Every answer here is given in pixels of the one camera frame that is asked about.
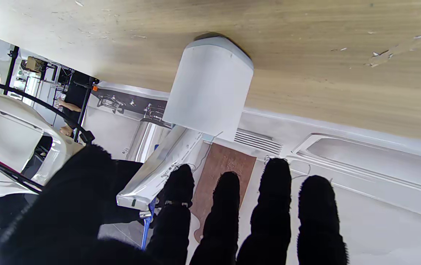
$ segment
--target blue handle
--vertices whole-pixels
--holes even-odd
[[[156,198],[154,198],[151,203],[148,205],[148,209],[150,209],[151,216],[145,218],[145,225],[143,226],[143,238],[142,238],[142,246],[140,247],[142,250],[145,250],[147,244],[147,236],[148,236],[148,228],[150,228],[151,220],[153,219],[153,214],[155,212],[155,202]]]

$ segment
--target white plastic panel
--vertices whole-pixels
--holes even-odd
[[[252,77],[252,64],[236,52],[192,43],[182,54],[163,120],[233,141]]]

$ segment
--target air vent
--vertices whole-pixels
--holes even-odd
[[[282,151],[282,144],[274,142],[270,137],[256,134],[251,131],[238,129],[234,140],[237,143],[269,152],[275,156],[280,155]]]

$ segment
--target wooden tabletop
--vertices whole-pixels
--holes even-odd
[[[205,32],[253,59],[247,107],[421,139],[421,0],[0,0],[0,39],[160,91]]]

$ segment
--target black cable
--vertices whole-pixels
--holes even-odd
[[[44,186],[22,176],[20,173],[17,173],[16,171],[11,170],[10,168],[7,168],[4,165],[0,165],[0,172],[7,176],[9,179],[19,183],[24,188],[27,188],[29,191],[32,191],[36,194],[39,194],[42,191],[42,188],[44,188]]]

